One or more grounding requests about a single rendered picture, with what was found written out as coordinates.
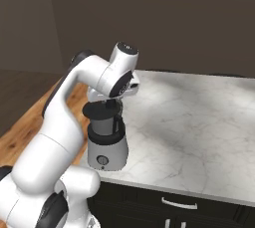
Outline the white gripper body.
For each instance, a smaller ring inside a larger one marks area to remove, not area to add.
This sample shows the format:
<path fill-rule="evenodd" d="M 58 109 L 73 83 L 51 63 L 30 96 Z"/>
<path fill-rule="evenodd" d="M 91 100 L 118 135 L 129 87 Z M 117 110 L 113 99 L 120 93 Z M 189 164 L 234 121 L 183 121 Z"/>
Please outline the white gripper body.
<path fill-rule="evenodd" d="M 135 86 L 134 88 L 128 87 L 121 96 L 118 96 L 118 100 L 122 98 L 134 96 L 137 92 L 138 92 L 138 86 Z M 107 101 L 110 99 L 110 97 L 104 96 L 103 94 L 97 92 L 91 87 L 88 87 L 87 98 L 90 103 L 102 102 L 102 101 Z"/>

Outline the black blender lid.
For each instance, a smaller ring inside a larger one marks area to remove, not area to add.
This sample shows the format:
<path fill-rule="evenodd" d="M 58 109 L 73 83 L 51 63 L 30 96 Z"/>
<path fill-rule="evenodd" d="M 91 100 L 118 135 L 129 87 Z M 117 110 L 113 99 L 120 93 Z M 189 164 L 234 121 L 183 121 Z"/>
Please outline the black blender lid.
<path fill-rule="evenodd" d="M 87 102 L 83 107 L 83 115 L 92 120 L 104 120 L 111 118 L 120 112 L 121 105 L 116 101 L 109 102 L 112 103 L 111 109 L 107 109 L 107 102 Z"/>

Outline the white blender with grey jar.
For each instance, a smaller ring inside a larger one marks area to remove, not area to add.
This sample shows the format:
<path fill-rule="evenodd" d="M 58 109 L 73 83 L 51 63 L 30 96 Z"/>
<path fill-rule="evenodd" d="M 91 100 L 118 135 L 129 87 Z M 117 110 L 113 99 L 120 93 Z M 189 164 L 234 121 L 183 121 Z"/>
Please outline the white blender with grey jar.
<path fill-rule="evenodd" d="M 119 171 L 127 164 L 126 126 L 120 115 L 92 119 L 88 126 L 88 164 L 102 171 Z"/>

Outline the black drawer front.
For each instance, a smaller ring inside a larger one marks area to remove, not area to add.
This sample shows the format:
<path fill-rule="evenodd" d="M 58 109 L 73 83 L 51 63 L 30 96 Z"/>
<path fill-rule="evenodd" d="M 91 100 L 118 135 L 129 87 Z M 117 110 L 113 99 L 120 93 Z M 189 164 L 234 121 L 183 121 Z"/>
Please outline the black drawer front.
<path fill-rule="evenodd" d="M 238 206 L 232 203 L 200 199 L 175 193 L 167 193 L 162 191 L 137 188 L 107 182 L 103 182 L 101 184 L 101 187 L 96 195 L 96 198 L 98 200 L 108 203 L 131 202 L 149 207 L 157 207 L 164 210 L 175 210 L 175 207 L 163 204 L 161 202 L 161 197 L 164 197 L 168 201 L 182 204 L 196 203 L 198 205 L 198 209 L 192 210 L 192 212 L 199 215 L 216 218 L 225 218 L 232 220 L 238 209 Z"/>

